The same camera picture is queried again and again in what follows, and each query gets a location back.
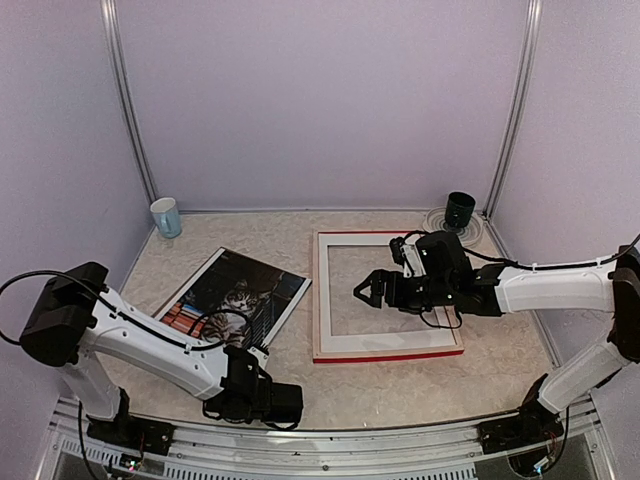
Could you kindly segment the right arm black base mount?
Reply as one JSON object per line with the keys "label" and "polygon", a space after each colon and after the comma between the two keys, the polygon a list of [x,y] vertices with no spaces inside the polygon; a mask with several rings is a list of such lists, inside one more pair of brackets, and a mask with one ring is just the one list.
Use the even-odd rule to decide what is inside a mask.
{"label": "right arm black base mount", "polygon": [[482,422],[477,429],[485,455],[522,448],[564,434],[564,427],[556,417],[542,420],[518,415]]}

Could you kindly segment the cat photo print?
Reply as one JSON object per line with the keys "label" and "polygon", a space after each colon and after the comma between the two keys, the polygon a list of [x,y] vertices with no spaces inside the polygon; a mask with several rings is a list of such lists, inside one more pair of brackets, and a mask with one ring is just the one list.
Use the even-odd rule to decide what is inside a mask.
{"label": "cat photo print", "polygon": [[154,318],[204,342],[267,347],[310,285],[306,277],[220,248]]}

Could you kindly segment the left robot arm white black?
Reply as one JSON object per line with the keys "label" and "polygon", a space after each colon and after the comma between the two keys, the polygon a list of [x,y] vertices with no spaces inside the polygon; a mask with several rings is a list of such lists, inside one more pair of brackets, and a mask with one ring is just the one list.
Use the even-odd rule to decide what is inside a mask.
{"label": "left robot arm white black", "polygon": [[303,413],[298,385],[275,382],[268,352],[251,347],[250,319],[223,309],[203,314],[191,336],[125,302],[105,283],[107,269],[87,262],[67,272],[35,271],[46,283],[18,344],[31,358],[63,371],[88,417],[121,445],[140,434],[137,418],[121,405],[122,391],[98,355],[132,364],[176,385],[202,403],[204,416],[230,423],[259,421],[292,430]]}

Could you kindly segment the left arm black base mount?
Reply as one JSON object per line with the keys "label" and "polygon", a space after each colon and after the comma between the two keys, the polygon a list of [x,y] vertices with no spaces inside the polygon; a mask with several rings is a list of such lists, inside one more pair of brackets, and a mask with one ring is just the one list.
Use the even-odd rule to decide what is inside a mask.
{"label": "left arm black base mount", "polygon": [[170,423],[131,417],[124,422],[90,420],[90,438],[144,454],[167,456],[176,427]]}

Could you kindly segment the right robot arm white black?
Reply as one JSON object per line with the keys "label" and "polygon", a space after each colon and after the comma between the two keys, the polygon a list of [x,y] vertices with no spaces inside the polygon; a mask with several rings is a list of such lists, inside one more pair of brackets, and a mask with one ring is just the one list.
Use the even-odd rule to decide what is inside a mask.
{"label": "right robot arm white black", "polygon": [[404,272],[377,269],[353,294],[366,304],[424,316],[437,307],[465,314],[499,317],[543,310],[610,313],[613,324],[596,341],[561,367],[534,382],[517,412],[485,421],[478,431],[482,448],[494,453],[558,439],[568,431],[561,421],[577,398],[606,384],[639,361],[639,251],[635,244],[594,260],[552,265],[522,265],[486,257],[471,265],[474,251],[448,231],[413,232],[390,242],[393,261]]}

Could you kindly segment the red wooden picture frame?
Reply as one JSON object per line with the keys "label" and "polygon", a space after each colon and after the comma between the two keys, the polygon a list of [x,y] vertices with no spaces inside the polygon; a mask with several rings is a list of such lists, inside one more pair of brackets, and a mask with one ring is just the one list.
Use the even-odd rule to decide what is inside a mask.
{"label": "red wooden picture frame", "polygon": [[317,232],[313,245],[313,361],[322,364],[406,361],[460,355],[460,333],[450,328],[455,319],[451,307],[432,312],[438,325],[415,332],[335,335],[331,332],[331,247],[383,247],[401,231]]}

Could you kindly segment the white mat board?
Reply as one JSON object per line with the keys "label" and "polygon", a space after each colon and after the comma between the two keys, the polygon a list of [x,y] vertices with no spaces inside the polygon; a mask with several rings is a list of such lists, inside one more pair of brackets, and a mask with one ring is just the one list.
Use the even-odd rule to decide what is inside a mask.
{"label": "white mat board", "polygon": [[396,270],[389,252],[403,230],[320,231],[313,235],[313,361],[358,363],[460,355],[450,307],[419,316],[376,309],[353,290],[376,269]]}

